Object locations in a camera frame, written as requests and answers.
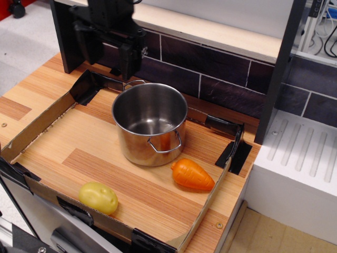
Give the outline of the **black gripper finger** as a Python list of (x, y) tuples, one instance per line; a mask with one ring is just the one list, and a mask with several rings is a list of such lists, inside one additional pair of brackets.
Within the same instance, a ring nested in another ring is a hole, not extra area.
[(123, 43), (119, 48), (120, 70), (122, 79), (129, 80), (136, 72), (141, 69), (142, 47)]
[(73, 27), (82, 55), (90, 64), (96, 63), (99, 60), (99, 40), (95, 30), (82, 22), (74, 22)]

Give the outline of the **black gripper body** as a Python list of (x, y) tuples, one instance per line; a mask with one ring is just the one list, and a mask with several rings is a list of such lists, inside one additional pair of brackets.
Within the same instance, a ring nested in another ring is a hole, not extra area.
[(121, 47), (144, 50), (146, 32), (133, 20), (134, 6), (141, 1), (88, 1), (72, 6), (73, 23), (80, 41), (90, 38)]

